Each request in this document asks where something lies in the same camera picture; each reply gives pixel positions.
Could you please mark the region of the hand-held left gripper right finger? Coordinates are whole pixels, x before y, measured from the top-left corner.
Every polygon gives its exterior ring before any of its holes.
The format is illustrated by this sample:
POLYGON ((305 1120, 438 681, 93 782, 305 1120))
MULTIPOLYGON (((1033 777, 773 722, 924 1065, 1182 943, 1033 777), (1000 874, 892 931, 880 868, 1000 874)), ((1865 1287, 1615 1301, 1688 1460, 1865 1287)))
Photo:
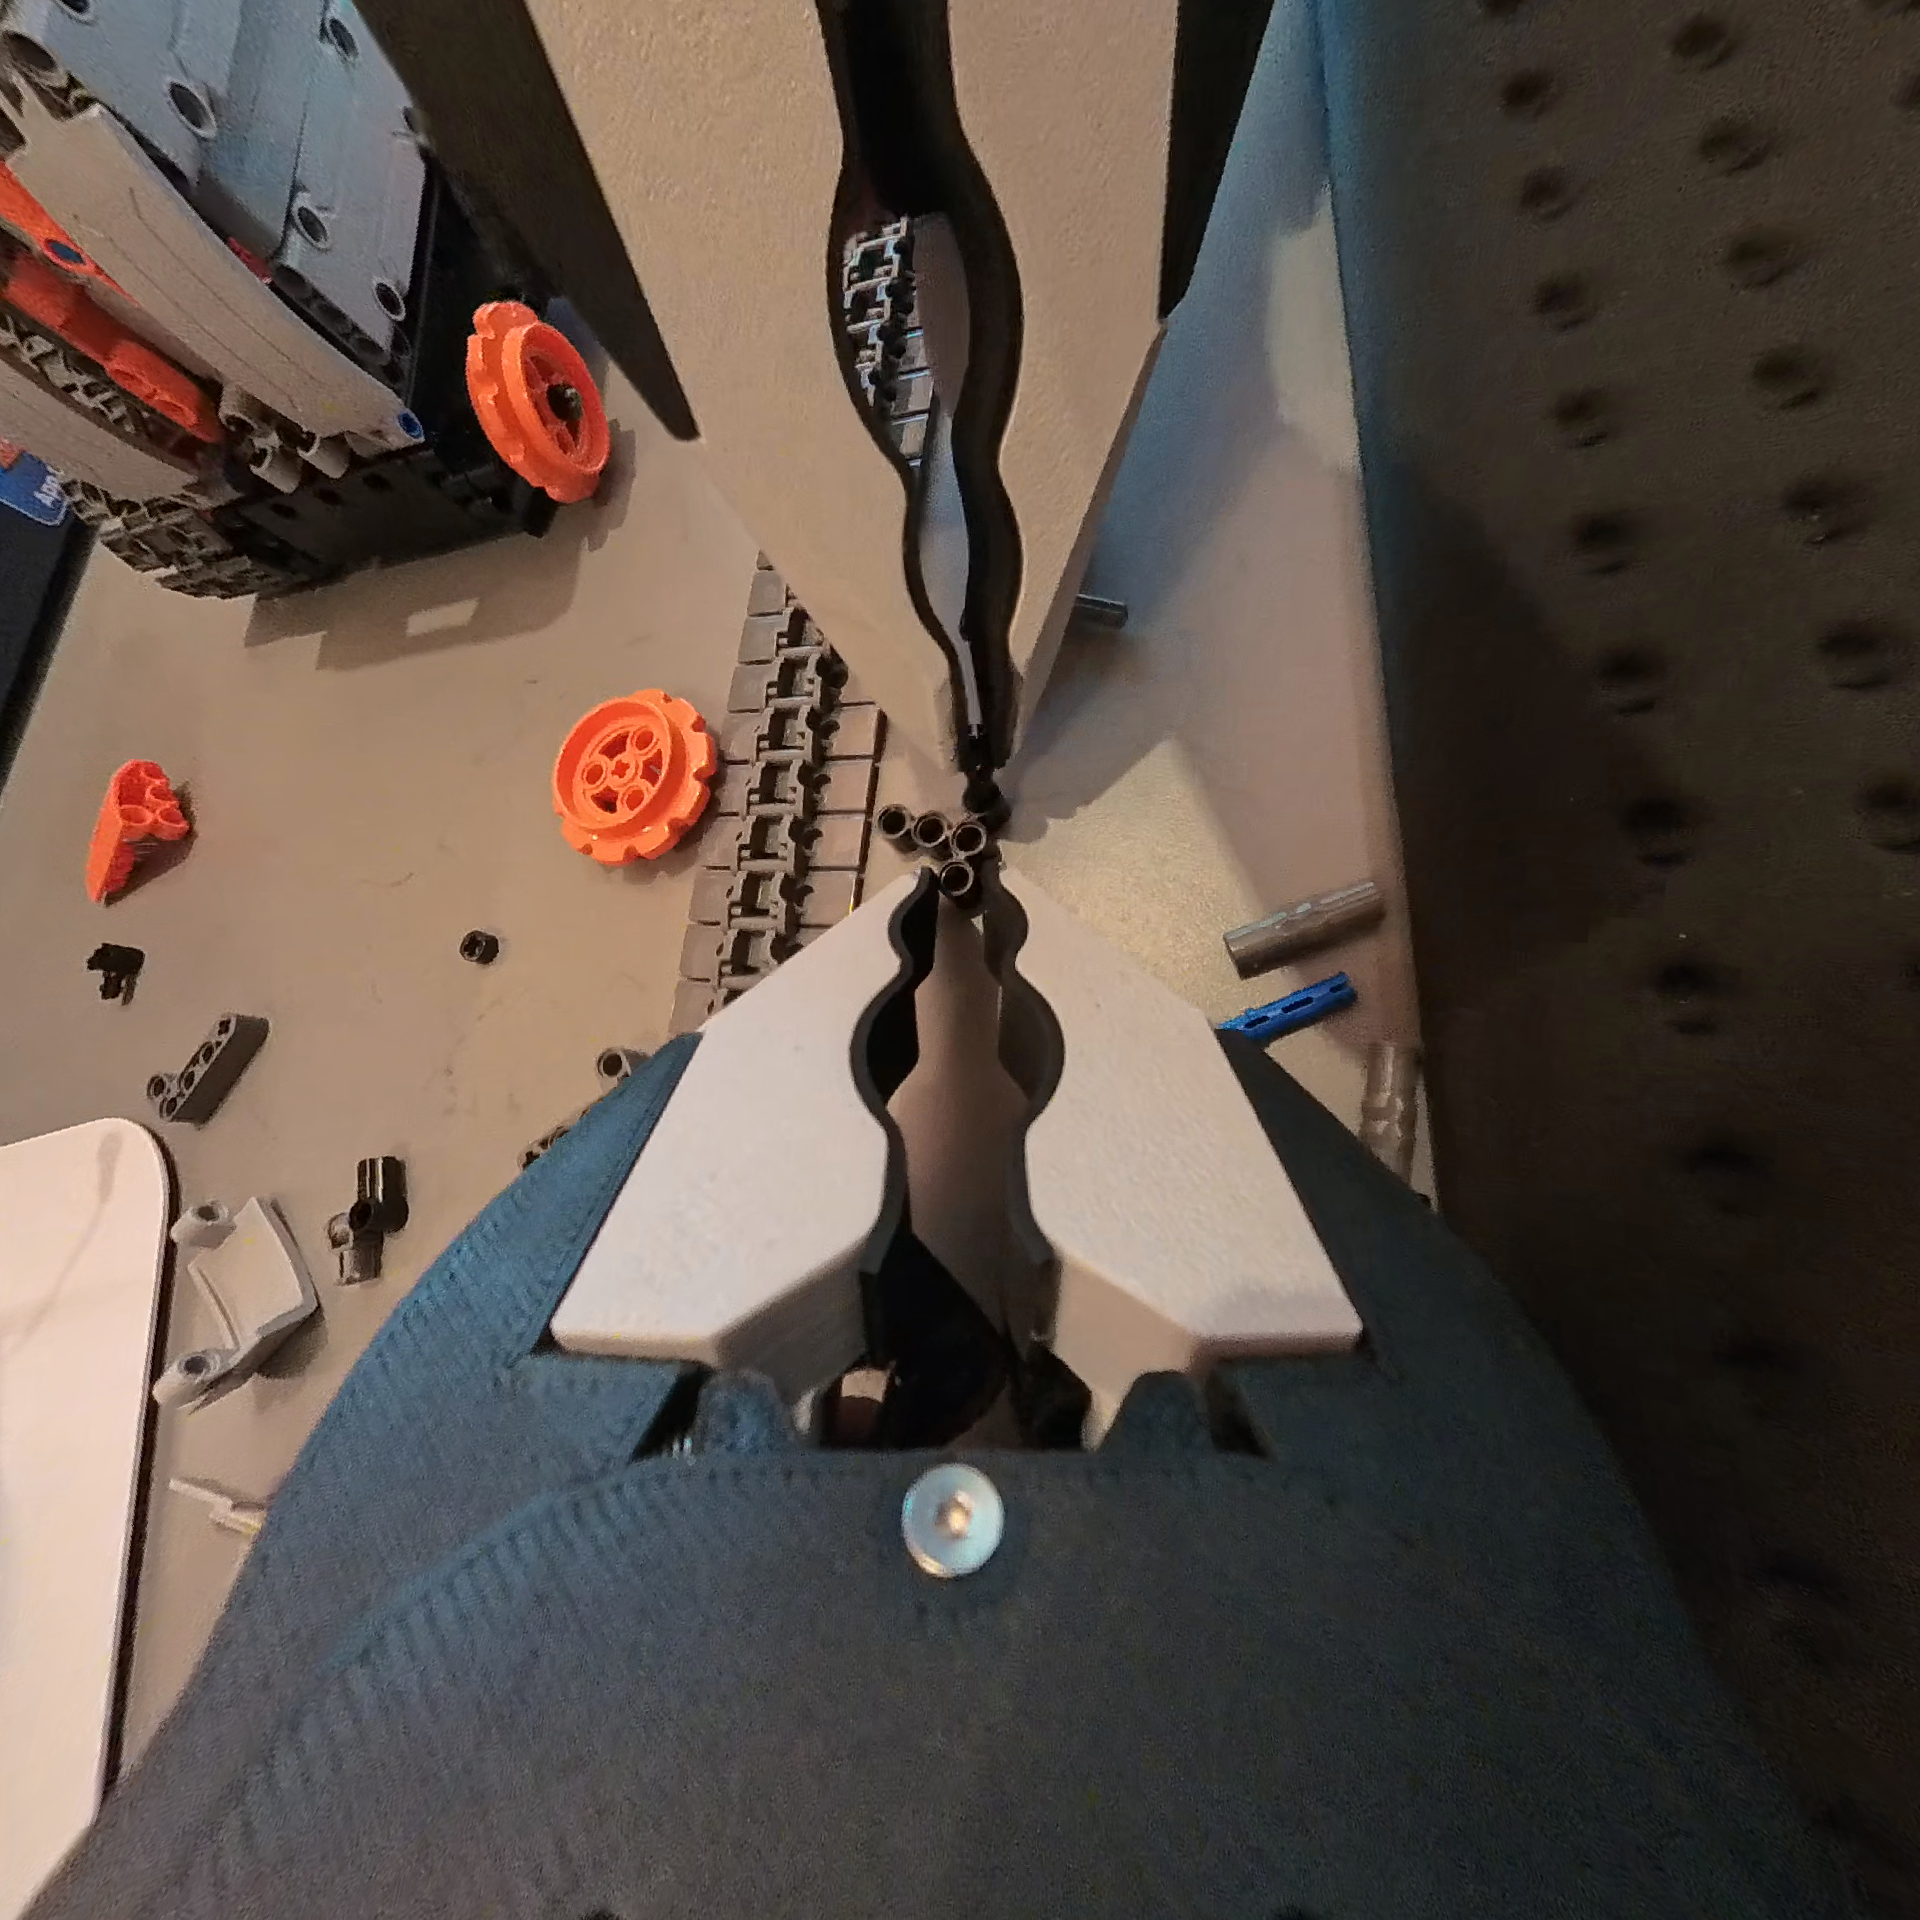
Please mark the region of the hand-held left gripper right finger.
POLYGON ((1002 1070, 1022 1090, 1029 1338, 1111 1428, 1140 1377, 1349 1356, 1361 1315, 1210 1023, 1033 879, 984 879, 1002 1070))

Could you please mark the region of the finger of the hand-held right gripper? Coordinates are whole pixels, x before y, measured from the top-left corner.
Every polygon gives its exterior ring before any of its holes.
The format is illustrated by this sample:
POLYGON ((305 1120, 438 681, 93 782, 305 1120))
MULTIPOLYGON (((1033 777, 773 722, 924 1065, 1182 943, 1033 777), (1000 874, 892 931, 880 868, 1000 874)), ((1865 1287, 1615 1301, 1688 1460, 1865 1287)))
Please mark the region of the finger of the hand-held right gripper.
POLYGON ((899 727, 995 768, 994 4, 528 4, 704 466, 899 727), (899 135, 955 236, 961 621, 924 585, 908 462, 841 332, 841 221, 899 135))
POLYGON ((1022 578, 1020 749, 1052 676, 1121 444, 1159 357, 1176 4, 962 4, 962 135, 1022 302, 995 448, 1022 578))

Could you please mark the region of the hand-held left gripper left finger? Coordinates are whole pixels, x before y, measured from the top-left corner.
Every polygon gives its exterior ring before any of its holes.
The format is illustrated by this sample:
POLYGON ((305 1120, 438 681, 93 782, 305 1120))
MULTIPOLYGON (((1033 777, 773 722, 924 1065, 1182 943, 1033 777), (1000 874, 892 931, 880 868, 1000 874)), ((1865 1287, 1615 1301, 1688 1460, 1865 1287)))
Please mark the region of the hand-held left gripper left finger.
POLYGON ((755 1371, 799 1400, 910 1353, 927 1260, 887 1099, 937 931, 937 885, 899 879, 704 1020, 565 1287, 565 1356, 755 1371))

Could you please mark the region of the black holed connector piece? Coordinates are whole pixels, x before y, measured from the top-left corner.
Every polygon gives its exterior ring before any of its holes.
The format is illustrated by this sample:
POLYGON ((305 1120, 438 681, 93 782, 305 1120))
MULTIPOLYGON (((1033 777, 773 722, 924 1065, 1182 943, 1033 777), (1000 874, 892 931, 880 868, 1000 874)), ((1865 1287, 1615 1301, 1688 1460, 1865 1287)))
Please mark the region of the black holed connector piece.
POLYGON ((924 865, 953 911, 980 914, 987 895, 984 879, 995 863, 995 818, 941 812, 934 807, 913 811, 896 799, 876 811, 876 837, 885 849, 924 865))

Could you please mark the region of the blue pin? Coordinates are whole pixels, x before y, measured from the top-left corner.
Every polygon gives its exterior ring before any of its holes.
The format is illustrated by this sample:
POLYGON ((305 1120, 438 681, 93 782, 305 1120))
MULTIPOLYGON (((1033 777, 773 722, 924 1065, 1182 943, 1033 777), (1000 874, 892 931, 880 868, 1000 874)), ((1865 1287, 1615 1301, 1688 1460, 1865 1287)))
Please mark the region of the blue pin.
POLYGON ((1286 997, 1248 1004, 1234 1020, 1215 1024, 1221 1035, 1236 1035, 1254 1046, 1275 1046, 1295 1033, 1315 1029, 1332 1014, 1356 1008, 1358 989, 1349 974, 1332 974, 1298 985, 1286 997))

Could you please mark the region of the light grey pin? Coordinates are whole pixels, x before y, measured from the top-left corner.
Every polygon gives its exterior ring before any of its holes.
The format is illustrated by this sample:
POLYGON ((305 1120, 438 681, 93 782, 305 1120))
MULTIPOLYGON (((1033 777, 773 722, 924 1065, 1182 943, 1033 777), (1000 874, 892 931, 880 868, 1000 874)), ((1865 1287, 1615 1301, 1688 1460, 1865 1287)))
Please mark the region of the light grey pin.
POLYGON ((1415 1181, 1421 1133, 1421 1047, 1406 1040, 1369 1046, 1358 1144, 1405 1186, 1415 1181))

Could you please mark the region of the grey axle tube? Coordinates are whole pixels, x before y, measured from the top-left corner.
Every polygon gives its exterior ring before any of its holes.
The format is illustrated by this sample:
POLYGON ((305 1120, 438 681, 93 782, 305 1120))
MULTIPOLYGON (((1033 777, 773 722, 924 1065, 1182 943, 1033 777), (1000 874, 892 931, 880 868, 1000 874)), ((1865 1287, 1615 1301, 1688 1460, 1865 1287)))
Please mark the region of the grey axle tube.
POLYGON ((1383 906, 1382 885, 1361 879, 1236 925, 1221 943, 1234 974, 1252 978, 1375 931, 1383 906))

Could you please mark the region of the grey toy robot vehicle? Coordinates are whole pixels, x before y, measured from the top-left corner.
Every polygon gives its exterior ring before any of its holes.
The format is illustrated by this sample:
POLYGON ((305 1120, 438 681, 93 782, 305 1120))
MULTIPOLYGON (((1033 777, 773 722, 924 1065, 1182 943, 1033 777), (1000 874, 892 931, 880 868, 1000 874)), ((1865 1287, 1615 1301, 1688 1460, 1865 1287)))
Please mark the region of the grey toy robot vehicle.
POLYGON ((543 536, 609 420, 366 4, 4 4, 4 481, 194 596, 543 536))

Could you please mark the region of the orange gear wheel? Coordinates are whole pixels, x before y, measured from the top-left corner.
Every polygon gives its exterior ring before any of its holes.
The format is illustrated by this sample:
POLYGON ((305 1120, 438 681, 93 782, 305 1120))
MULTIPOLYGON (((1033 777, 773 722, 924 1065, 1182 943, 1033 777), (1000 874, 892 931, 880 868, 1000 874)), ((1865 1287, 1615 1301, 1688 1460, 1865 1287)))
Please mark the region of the orange gear wheel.
POLYGON ((719 765, 719 739, 686 697, 638 689, 588 707, 565 733, 551 811, 590 863, 653 863, 698 827, 719 765))

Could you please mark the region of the grey curved panel piece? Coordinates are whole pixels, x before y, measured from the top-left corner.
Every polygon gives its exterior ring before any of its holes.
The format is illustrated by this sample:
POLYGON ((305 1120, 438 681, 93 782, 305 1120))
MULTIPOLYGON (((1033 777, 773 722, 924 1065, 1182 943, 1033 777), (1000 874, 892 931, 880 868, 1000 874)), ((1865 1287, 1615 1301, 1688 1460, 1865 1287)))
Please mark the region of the grey curved panel piece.
POLYGON ((169 1223, 169 1244, 219 1338, 172 1358, 153 1381, 164 1411, 211 1404, 250 1381, 278 1349, 319 1309, 319 1292, 270 1198, 250 1195, 234 1211, 200 1201, 169 1223))

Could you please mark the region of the dark grey angled beam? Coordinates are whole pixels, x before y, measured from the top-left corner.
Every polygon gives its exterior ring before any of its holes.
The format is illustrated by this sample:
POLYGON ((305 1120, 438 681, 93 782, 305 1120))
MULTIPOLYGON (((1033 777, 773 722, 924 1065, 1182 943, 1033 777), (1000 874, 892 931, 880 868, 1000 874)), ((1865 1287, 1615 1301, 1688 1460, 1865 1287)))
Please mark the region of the dark grey angled beam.
POLYGON ((172 1073, 146 1080, 146 1099, 157 1120, 202 1126, 228 1099, 241 1070, 265 1047, 270 1023, 265 1014, 219 1014, 206 1037, 172 1073))

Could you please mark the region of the black dimpled mat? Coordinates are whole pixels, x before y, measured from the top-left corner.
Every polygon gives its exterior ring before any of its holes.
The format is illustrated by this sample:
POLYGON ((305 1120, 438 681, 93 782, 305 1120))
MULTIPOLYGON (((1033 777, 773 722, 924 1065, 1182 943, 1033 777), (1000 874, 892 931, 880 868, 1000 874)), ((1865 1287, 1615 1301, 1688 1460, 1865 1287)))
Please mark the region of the black dimpled mat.
POLYGON ((1321 4, 1437 1181, 1918 1918, 1918 4, 1321 4))

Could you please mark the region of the white book stand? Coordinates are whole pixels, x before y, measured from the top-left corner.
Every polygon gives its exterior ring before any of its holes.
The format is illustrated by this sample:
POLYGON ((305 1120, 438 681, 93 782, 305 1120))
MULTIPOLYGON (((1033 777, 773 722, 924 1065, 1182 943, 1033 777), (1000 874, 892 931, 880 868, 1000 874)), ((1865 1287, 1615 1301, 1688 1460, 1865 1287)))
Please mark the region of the white book stand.
POLYGON ((109 1116, 4 1147, 4 1869, 90 1822, 115 1720, 169 1165, 109 1116))

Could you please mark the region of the small orange connector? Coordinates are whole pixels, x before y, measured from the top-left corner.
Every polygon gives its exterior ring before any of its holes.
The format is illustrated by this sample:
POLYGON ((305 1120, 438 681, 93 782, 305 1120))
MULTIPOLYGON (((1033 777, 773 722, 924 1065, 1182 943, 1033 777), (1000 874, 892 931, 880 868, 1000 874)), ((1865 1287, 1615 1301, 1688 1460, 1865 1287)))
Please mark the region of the small orange connector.
POLYGON ((104 782, 93 830, 85 849, 85 899, 115 901, 136 865, 157 849, 189 837, 185 807, 157 759, 130 758, 104 782))

